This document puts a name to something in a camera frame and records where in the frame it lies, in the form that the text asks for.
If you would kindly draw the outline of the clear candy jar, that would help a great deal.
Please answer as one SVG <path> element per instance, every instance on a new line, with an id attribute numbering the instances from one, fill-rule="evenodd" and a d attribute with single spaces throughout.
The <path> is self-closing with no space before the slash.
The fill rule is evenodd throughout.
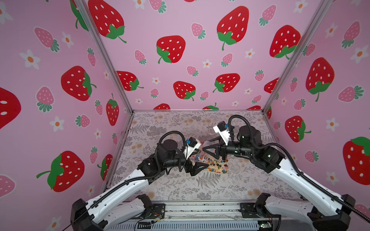
<path id="1" fill-rule="evenodd" d="M 207 127 L 207 134 L 208 134 L 209 136 L 213 136 L 213 135 L 215 135 L 215 131 L 214 131 L 213 126 L 208 126 L 208 127 Z"/>
<path id="2" fill-rule="evenodd" d="M 211 156 L 208 155 L 207 153 L 203 152 L 203 151 L 201 151 L 195 157 L 195 162 L 201 162 L 201 163 L 209 164 L 211 161 L 212 161 Z"/>

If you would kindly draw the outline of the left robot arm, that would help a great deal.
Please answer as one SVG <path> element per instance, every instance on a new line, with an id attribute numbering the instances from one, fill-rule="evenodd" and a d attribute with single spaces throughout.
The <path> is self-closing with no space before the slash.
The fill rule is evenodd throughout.
<path id="1" fill-rule="evenodd" d="M 162 177 L 172 167 L 178 167 L 191 176 L 207 168 L 204 163 L 192 163 L 190 160 L 192 154 L 200 152 L 200 146 L 201 142 L 193 137 L 186 140 L 182 150 L 178 149 L 174 140 L 161 141 L 154 154 L 144 159 L 124 180 L 95 198 L 74 202 L 70 219 L 72 229 L 107 231 L 144 212 L 153 216 L 155 210 L 147 195 L 137 196 L 131 202 L 126 202 L 126 199 Z"/>

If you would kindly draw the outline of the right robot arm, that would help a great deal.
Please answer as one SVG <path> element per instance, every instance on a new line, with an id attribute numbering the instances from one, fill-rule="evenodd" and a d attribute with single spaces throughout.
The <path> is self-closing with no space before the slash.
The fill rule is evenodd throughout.
<path id="1" fill-rule="evenodd" d="M 269 193 L 259 195 L 247 213 L 259 217 L 281 215 L 313 225 L 317 231 L 346 231 L 351 221 L 351 210 L 344 203 L 354 205 L 351 196 L 339 195 L 306 176 L 294 163 L 273 146 L 264 147 L 261 133 L 254 127 L 239 129 L 237 141 L 231 140 L 227 125 L 215 126 L 219 137 L 209 141 L 203 152 L 216 159 L 225 160 L 229 155 L 248 159 L 257 168 L 284 181 L 306 201 L 298 202 L 274 197 Z"/>

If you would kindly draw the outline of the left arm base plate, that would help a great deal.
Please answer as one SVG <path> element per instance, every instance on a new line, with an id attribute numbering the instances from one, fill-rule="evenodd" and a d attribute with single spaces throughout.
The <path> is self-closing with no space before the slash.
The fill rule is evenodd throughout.
<path id="1" fill-rule="evenodd" d="M 146 194 L 138 195 L 135 199 L 143 204 L 143 211 L 132 217 L 132 219 L 160 219 L 165 215 L 166 204 L 153 203 Z"/>

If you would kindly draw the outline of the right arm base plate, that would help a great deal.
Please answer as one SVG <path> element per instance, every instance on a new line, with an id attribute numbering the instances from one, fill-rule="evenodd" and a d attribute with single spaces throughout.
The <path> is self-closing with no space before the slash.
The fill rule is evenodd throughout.
<path id="1" fill-rule="evenodd" d="M 266 201 L 271 197 L 269 193 L 261 193 L 254 203 L 240 203 L 240 212 L 243 218 L 278 218 L 267 210 Z"/>

